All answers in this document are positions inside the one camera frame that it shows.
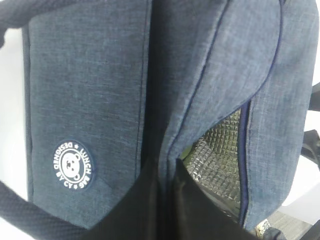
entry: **blue zipper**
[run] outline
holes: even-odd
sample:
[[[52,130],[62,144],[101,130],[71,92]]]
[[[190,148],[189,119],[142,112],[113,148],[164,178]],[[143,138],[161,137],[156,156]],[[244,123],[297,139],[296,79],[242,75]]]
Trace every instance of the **blue zipper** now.
[[[280,4],[280,29],[279,29],[279,38],[278,38],[278,44],[275,50],[275,55],[269,70],[269,73],[259,88],[259,90],[263,87],[263,85],[266,83],[267,79],[269,78],[269,75],[271,74],[271,71],[273,69],[273,66],[276,62],[280,42],[282,38],[283,33],[283,7],[286,3],[286,0],[279,0]],[[250,103],[251,99],[256,95],[256,93],[249,98],[249,100],[242,105],[241,107],[241,113],[240,113],[240,119],[239,119],[239,130],[238,130],[238,168],[239,168],[239,180],[240,180],[240,191],[241,191],[241,201],[240,201],[240,212],[239,212],[239,224],[244,227],[245,225],[245,218],[248,210],[248,204],[249,204],[249,191],[248,191],[248,174],[247,174],[247,160],[246,160],[246,142],[247,142],[247,125],[248,125],[248,119],[249,119],[249,113],[250,113]]]
[[[240,180],[240,212],[239,224],[243,227],[245,217],[248,210],[249,192],[248,192],[248,176],[246,162],[246,142],[247,142],[247,123],[249,119],[250,101],[241,107],[239,129],[238,129],[238,168]]]

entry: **bear logo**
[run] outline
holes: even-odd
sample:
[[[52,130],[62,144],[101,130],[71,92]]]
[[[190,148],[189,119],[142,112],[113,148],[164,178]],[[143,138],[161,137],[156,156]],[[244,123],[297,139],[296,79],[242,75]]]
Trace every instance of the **bear logo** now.
[[[53,169],[59,184],[77,191],[87,188],[94,174],[91,155],[74,140],[65,140],[55,148]]]

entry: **quilted foil lining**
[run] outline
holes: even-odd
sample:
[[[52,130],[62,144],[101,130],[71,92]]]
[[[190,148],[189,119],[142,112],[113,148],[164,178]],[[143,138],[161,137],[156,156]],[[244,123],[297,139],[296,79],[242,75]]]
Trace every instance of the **quilted foil lining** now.
[[[238,128],[241,110],[209,129],[184,161],[192,178],[207,195],[218,197],[239,214]]]

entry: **mesh strap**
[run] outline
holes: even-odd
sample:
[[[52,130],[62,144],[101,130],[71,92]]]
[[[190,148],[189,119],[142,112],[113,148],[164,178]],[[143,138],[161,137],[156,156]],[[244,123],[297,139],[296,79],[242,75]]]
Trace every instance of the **mesh strap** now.
[[[26,202],[0,182],[0,216],[40,240],[76,240],[86,231]]]

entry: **denim fabric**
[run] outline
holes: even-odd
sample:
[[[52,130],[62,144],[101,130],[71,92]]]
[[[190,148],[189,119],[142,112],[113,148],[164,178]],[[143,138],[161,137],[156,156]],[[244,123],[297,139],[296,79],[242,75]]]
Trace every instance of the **denim fabric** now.
[[[140,173],[148,13],[149,1],[108,0],[29,24],[32,198],[75,225],[96,224]],[[61,187],[53,172],[54,149],[66,138],[82,142],[95,162],[95,180],[82,192]]]
[[[246,145],[250,229],[292,184],[316,54],[316,6],[286,1],[279,45],[277,0],[153,1],[149,34],[150,2],[76,4],[29,24],[33,201],[93,226],[139,175],[143,127],[144,158],[159,159],[165,193],[182,150],[258,91]],[[96,180],[82,193],[56,184],[51,157],[65,138],[83,142],[96,162]]]
[[[278,1],[180,2],[155,2],[152,14],[147,117],[154,116],[157,135],[165,131],[162,184],[168,163],[170,179],[183,149],[261,87],[280,30]]]
[[[247,229],[280,207],[291,189],[312,89],[318,24],[315,1],[286,1],[278,56],[250,104]]]

